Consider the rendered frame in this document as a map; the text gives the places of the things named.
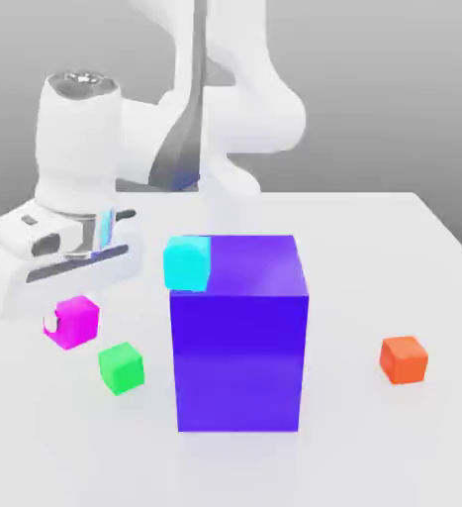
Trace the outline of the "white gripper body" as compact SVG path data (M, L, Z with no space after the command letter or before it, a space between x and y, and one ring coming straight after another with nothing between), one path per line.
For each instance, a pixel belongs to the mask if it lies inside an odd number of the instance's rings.
M105 250L89 257L24 260L0 247L0 317L44 315L56 303L136 276L142 263L138 228L120 224Z

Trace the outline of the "small magenta cube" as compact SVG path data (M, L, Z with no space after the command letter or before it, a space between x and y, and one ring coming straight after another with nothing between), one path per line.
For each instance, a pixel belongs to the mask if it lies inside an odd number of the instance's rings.
M89 298L80 295L58 302L53 313L58 317L56 334L46 334L63 350L74 349L98 334L100 308Z

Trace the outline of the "small green cube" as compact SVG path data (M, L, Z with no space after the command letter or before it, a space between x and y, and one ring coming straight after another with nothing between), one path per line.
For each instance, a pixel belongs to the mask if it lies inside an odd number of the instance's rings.
M98 353L101 378L114 395L144 385L142 355L128 342Z

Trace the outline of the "small cyan cube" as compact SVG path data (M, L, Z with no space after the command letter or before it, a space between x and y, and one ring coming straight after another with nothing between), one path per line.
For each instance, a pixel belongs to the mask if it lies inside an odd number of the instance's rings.
M211 239L206 236L171 237L163 251L167 289L205 291L211 273Z

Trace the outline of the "small orange cube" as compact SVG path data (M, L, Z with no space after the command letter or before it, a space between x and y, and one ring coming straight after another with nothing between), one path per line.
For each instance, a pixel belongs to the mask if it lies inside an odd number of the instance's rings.
M421 382L428 353L413 336L387 338L382 341L379 364L392 384Z

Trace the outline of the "large purple box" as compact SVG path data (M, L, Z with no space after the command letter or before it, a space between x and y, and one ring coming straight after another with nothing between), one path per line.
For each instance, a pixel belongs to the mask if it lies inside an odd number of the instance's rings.
M169 295L181 432L299 428L310 295L291 235L213 236L206 291Z

